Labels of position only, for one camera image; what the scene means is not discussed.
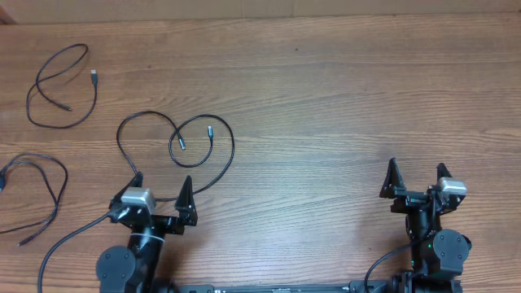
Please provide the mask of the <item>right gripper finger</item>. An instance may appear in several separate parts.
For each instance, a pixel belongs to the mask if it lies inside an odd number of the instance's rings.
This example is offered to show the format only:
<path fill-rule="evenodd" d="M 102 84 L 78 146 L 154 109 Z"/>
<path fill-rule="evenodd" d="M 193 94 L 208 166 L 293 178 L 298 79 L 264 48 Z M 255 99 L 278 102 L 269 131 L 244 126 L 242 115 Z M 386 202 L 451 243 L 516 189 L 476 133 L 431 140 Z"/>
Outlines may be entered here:
<path fill-rule="evenodd" d="M 401 176 L 395 157 L 388 162 L 387 175 L 379 192 L 380 198 L 395 199 L 403 196 L 406 192 L 405 183 Z"/>
<path fill-rule="evenodd" d="M 437 179 L 440 180 L 443 177 L 451 177 L 450 171 L 447 169 L 444 163 L 439 163 L 436 166 L 436 175 Z"/>

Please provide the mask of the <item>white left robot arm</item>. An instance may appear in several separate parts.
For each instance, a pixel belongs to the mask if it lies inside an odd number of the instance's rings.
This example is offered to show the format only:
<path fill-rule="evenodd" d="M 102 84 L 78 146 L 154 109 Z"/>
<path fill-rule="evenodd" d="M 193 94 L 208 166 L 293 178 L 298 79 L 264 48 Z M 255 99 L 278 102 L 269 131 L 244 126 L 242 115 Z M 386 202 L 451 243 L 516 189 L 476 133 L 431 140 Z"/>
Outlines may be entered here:
<path fill-rule="evenodd" d="M 156 270 L 165 236 L 182 235 L 187 226 L 197 225 L 192 178 L 186 178 L 176 199 L 176 216 L 155 213 L 156 199 L 149 188 L 142 186 L 142 181 L 142 173 L 137 173 L 109 204 L 111 222 L 131 229 L 131 234 L 125 247 L 110 247 L 99 257 L 96 274 L 101 292 L 178 291 L 173 280 L 158 278 Z"/>

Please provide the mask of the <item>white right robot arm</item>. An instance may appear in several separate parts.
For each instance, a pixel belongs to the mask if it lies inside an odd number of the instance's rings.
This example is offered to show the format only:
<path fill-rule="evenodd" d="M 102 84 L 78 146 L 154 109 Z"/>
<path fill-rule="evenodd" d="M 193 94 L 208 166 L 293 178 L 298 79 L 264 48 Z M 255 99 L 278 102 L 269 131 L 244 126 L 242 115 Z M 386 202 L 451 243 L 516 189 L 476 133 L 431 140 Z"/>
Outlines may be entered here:
<path fill-rule="evenodd" d="M 386 292 L 461 292 L 456 277 L 472 248 L 471 240 L 456 230 L 444 229 L 440 217 L 454 212 L 467 194 L 463 181 L 454 178 L 442 163 L 437 181 L 425 191 L 406 188 L 396 158 L 391 158 L 379 196 L 393 201 L 390 210 L 405 215 L 409 242 L 382 256 L 387 260 L 402 251 L 411 253 L 411 269 L 392 276 Z"/>

